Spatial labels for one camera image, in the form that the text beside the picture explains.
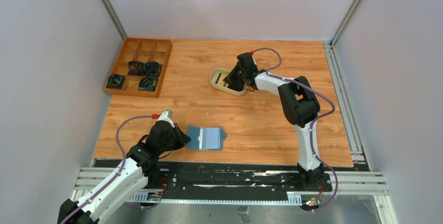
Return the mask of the blue leather card holder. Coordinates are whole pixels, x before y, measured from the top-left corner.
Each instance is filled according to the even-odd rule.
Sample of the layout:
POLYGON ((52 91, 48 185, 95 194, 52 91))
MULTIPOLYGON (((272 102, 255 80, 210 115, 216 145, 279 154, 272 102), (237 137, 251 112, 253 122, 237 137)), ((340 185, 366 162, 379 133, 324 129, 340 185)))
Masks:
POLYGON ((191 140, 186 148, 192 150, 222 150, 227 137, 222 127, 188 126, 187 135, 191 140))

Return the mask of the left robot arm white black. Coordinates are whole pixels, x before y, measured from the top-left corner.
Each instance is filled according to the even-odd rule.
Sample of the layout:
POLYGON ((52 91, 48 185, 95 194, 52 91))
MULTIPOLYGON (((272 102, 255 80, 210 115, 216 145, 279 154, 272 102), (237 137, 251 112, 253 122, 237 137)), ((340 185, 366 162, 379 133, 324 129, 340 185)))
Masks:
POLYGON ((176 123, 158 120, 102 182, 78 200, 67 199, 60 206, 58 223, 105 223, 140 189, 159 185, 160 155, 190 141, 176 123))

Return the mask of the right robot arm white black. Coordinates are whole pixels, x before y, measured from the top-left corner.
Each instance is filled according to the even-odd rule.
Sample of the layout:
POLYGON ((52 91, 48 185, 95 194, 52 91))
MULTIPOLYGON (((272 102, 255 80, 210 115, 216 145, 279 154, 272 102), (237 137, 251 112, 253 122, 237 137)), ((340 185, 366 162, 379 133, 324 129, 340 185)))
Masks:
POLYGON ((319 101, 306 77, 287 78, 259 70, 251 52, 237 56, 233 70, 224 78, 228 87, 248 86, 278 95, 287 121, 294 126, 298 141, 298 184, 304 191, 319 185, 324 166, 318 159, 317 122, 319 101))

